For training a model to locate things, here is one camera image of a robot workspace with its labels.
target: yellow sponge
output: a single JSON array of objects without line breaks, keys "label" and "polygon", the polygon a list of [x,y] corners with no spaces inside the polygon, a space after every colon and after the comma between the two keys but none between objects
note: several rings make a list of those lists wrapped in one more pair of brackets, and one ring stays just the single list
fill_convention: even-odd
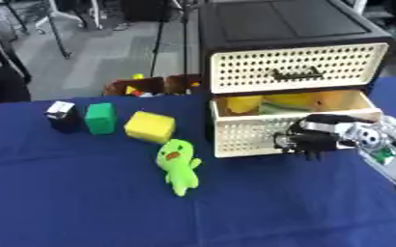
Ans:
[{"label": "yellow sponge", "polygon": [[175,128],[175,119],[141,111],[136,112],[125,124],[128,136],[159,144],[168,142]]}]

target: tripod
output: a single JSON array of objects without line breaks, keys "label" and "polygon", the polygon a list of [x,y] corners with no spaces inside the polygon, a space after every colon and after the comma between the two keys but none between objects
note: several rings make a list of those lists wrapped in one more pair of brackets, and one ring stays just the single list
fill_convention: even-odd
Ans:
[{"label": "tripod", "polygon": [[[182,15],[182,20],[181,23],[183,25],[183,59],[184,59],[184,84],[187,84],[187,24],[189,22],[189,14],[196,10],[199,6],[194,1],[191,4],[187,3],[187,0],[182,0],[182,3],[179,3],[178,0],[172,0],[174,9],[178,10],[181,15]],[[157,61],[157,56],[159,53],[160,49],[160,41],[162,39],[162,33],[163,33],[163,26],[165,25],[165,19],[167,16],[167,13],[169,11],[169,0],[163,0],[162,3],[162,8],[161,8],[161,13],[159,16],[159,22],[158,22],[158,28],[157,28],[157,37],[156,37],[156,43],[155,43],[155,48],[153,50],[153,60],[152,60],[152,67],[150,69],[150,76],[153,77],[155,74],[155,68],[156,68],[156,61]]]}]

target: cube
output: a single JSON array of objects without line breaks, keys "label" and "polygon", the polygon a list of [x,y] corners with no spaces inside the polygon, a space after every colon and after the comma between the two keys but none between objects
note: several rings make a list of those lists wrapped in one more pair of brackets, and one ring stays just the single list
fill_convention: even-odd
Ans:
[{"label": "cube", "polygon": [[92,104],[85,115],[85,124],[94,135],[113,133],[116,122],[117,116],[111,103]]},{"label": "cube", "polygon": [[52,128],[63,133],[76,132],[82,124],[82,118],[71,102],[55,101],[44,115]]},{"label": "cube", "polygon": [[128,136],[159,144],[168,142],[175,128],[175,119],[141,111],[136,112],[125,124]]}]

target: box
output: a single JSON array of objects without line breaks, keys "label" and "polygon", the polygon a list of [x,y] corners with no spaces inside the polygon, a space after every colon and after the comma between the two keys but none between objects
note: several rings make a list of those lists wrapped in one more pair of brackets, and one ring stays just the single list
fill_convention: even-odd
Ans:
[{"label": "box", "polygon": [[87,109],[85,124],[94,135],[111,134],[115,131],[117,116],[111,103],[92,104]]},{"label": "box", "polygon": [[125,124],[125,132],[128,136],[165,144],[171,139],[176,128],[176,121],[167,116],[148,112],[136,112]]},{"label": "box", "polygon": [[76,105],[71,102],[55,101],[44,114],[51,127],[63,133],[76,132],[82,124]]},{"label": "box", "polygon": [[210,3],[199,21],[206,133],[217,157],[279,153],[272,134],[308,115],[227,115],[228,96],[316,92],[325,103],[316,112],[380,117],[362,92],[373,88],[393,39],[340,1]]}]

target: cream plastic drawer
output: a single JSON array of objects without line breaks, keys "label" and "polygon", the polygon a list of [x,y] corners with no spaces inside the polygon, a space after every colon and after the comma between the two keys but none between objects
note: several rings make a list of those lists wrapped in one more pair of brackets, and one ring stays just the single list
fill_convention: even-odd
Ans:
[{"label": "cream plastic drawer", "polygon": [[279,108],[276,113],[271,114],[263,113],[258,108],[237,114],[230,110],[231,99],[218,97],[211,100],[215,156],[281,153],[281,150],[273,148],[273,134],[285,131],[291,124],[312,113],[349,115],[371,121],[377,121],[382,115],[382,111],[361,91],[328,91],[302,95],[306,96],[307,102],[302,105],[301,110]]}]

